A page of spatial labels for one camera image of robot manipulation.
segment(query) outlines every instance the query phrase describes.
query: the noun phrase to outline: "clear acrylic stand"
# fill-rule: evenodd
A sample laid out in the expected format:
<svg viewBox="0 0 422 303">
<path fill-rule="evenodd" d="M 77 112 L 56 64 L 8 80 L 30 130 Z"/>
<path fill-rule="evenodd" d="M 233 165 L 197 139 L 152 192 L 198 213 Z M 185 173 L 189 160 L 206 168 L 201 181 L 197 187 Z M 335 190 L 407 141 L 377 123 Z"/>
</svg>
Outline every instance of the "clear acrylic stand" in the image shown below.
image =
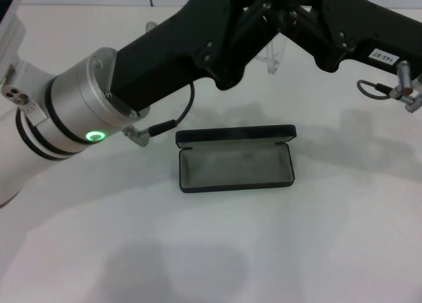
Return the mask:
<svg viewBox="0 0 422 303">
<path fill-rule="evenodd" d="M 257 55 L 255 59 L 265 62 L 268 67 L 269 74 L 276 74 L 282 58 L 284 55 L 284 50 L 286 49 L 287 38 L 278 34 L 267 46 L 266 46 L 266 56 Z"/>
</svg>

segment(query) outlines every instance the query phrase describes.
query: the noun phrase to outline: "robotic arm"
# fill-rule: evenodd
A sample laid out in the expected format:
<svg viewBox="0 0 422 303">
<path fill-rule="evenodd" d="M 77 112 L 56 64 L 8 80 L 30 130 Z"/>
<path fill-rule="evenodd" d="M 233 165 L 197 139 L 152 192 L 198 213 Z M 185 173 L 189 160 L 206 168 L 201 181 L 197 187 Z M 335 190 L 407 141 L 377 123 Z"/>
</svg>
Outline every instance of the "robotic arm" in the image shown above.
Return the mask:
<svg viewBox="0 0 422 303">
<path fill-rule="evenodd" d="M 280 32 L 328 72 L 345 59 L 398 71 L 400 84 L 385 93 L 409 111 L 422 106 L 422 96 L 410 96 L 421 85 L 422 24 L 366 0 L 189 0 L 122 50 L 100 49 L 59 76 L 18 58 L 20 1 L 0 0 L 1 92 L 17 106 L 0 118 L 0 206 L 34 175 L 130 129 L 183 86 L 209 77 L 221 90 L 234 87 Z"/>
</svg>

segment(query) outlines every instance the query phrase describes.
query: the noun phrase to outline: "mounting bolt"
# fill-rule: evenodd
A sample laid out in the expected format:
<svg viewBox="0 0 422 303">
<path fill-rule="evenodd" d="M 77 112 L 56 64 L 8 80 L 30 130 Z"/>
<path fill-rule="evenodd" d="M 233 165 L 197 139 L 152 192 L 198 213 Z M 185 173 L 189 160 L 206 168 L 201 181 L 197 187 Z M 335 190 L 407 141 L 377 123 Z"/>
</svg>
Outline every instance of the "mounting bolt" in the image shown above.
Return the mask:
<svg viewBox="0 0 422 303">
<path fill-rule="evenodd" d="M 104 96 L 105 96 L 105 98 L 106 98 L 107 100 L 111 100 L 111 93 L 110 93 L 110 91 L 105 91 L 105 92 L 104 92 Z"/>
<path fill-rule="evenodd" d="M 95 57 L 94 58 L 94 66 L 97 68 L 102 68 L 103 67 L 103 62 L 101 61 L 101 59 Z"/>
<path fill-rule="evenodd" d="M 153 29 L 155 29 L 157 26 L 158 26 L 157 23 L 150 21 L 145 26 L 145 32 L 148 33 L 149 31 L 152 31 Z"/>
<path fill-rule="evenodd" d="M 402 96 L 400 101 L 407 105 L 413 105 L 415 103 L 415 98 L 410 96 Z"/>
</svg>

